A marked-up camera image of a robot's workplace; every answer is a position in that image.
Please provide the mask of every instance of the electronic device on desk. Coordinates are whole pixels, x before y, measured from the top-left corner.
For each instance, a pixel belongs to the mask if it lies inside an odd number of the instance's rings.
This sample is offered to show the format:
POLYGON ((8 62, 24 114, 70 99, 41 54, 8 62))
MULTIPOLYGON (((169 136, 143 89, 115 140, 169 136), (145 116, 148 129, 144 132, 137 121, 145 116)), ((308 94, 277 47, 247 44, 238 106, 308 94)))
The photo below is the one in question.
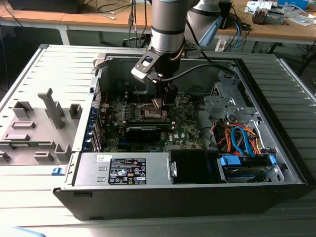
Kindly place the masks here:
POLYGON ((265 23, 282 25, 283 21, 284 14, 278 10, 257 8, 252 16, 252 22, 258 25, 263 25, 265 23))
POLYGON ((287 2, 288 5, 295 5, 303 10, 306 9, 309 1, 308 0, 278 0, 277 3, 279 5, 285 5, 287 2))
POLYGON ((85 0, 8 0, 14 10, 61 11, 78 13, 85 0))

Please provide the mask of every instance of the blue cable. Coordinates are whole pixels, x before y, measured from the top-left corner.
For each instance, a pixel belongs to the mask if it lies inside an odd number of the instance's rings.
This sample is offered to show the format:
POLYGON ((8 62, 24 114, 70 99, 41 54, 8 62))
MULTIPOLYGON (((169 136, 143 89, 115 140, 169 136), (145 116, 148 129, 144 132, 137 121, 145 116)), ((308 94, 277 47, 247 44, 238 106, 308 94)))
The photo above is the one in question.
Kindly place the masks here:
POLYGON ((239 44, 241 30, 240 30, 240 27, 239 27, 238 23, 236 21, 233 21, 233 22, 235 23, 235 25, 237 26, 237 29, 238 29, 238 39, 237 39, 237 43, 235 45, 235 48, 233 49, 233 52, 234 52, 237 49, 238 44, 239 44))
POLYGON ((238 150, 240 152, 240 154, 242 156, 244 155, 243 151, 237 146, 236 140, 235 140, 235 133, 236 133, 236 130, 238 130, 238 129, 241 131, 241 133, 243 135, 243 139, 245 141, 245 147, 246 147, 246 151, 247 151, 248 155, 250 155, 250 157, 255 157, 254 153, 252 152, 251 147, 249 146, 247 133, 242 127, 234 127, 232 130, 232 144, 233 144, 233 146, 236 148, 236 150, 238 150))

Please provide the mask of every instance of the power supply label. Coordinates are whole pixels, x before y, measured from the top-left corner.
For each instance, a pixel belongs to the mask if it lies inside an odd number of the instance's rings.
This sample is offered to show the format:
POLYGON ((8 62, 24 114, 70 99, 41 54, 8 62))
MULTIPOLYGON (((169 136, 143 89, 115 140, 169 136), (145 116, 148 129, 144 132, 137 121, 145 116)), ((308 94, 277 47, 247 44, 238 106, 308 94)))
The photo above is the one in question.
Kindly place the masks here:
POLYGON ((146 184, 146 159, 111 159, 110 185, 146 184))

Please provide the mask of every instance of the table leg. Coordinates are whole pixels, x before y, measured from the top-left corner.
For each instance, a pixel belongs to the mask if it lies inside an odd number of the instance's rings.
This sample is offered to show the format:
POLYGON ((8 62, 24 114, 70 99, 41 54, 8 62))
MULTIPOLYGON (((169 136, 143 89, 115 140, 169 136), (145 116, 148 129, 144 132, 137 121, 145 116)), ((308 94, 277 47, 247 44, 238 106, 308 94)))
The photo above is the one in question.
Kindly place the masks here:
POLYGON ((230 35, 219 35, 215 51, 223 52, 226 45, 226 41, 229 40, 229 38, 230 35))
POLYGON ((70 45, 69 38, 67 34, 67 26, 66 25, 58 25, 57 29, 59 30, 61 40, 63 41, 63 45, 70 45))

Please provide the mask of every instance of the gray floor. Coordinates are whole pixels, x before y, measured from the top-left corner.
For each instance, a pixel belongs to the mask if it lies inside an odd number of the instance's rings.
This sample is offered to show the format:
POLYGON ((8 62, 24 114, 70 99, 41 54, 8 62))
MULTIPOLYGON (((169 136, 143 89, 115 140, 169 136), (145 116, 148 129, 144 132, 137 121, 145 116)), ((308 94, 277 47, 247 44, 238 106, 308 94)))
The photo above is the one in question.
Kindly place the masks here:
MULTIPOLYGON (((23 70, 29 61, 39 43, 62 44, 59 32, 54 29, 39 28, 14 28, 2 26, 7 32, 15 32, 15 36, 7 35, 4 39, 6 58, 8 61, 9 83, 13 84, 19 73, 23 70)), ((86 46, 122 46, 122 40, 127 38, 126 33, 103 33, 105 44, 99 42, 98 32, 90 31, 69 31, 71 45, 86 46)), ((208 47, 208 50, 214 50, 216 40, 208 47)), ((302 51, 295 44, 284 44, 278 46, 274 53, 279 58, 284 58, 290 67, 297 71, 302 63, 302 51)), ((305 84, 315 93, 316 88, 312 84, 312 80, 316 78, 316 60, 306 68, 301 76, 305 84)), ((4 65, 2 57, 0 57, 0 87, 7 90, 6 77, 4 73, 4 65)), ((0 99, 5 95, 0 90, 0 99)))

